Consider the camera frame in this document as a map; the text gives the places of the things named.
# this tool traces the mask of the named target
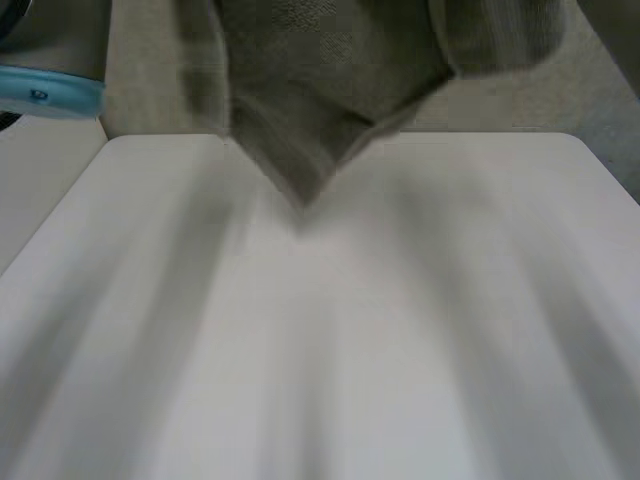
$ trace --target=gray cloth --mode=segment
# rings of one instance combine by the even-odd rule
[[[640,95],[640,0],[578,0],[578,4]]]
[[[216,0],[231,135],[298,206],[453,75],[540,61],[560,0]]]

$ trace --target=blue ring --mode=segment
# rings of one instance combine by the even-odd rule
[[[0,66],[0,111],[49,118],[95,118],[105,84],[89,78]]]

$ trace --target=beige carpet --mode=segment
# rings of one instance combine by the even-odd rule
[[[220,59],[204,14],[209,1],[114,0],[102,119],[109,136],[212,131]],[[640,102],[574,0],[567,9],[565,42],[547,62],[454,81],[407,129],[570,133],[640,201]]]

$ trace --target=light blue plastic part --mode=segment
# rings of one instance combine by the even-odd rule
[[[91,118],[104,107],[102,82],[0,65],[0,111],[48,118]]]

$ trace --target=white table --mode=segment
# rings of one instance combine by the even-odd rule
[[[23,116],[0,132],[0,275],[106,143],[95,119]]]
[[[566,135],[403,134],[304,217],[233,144],[120,138],[0,278],[0,479],[628,480],[639,286]]]

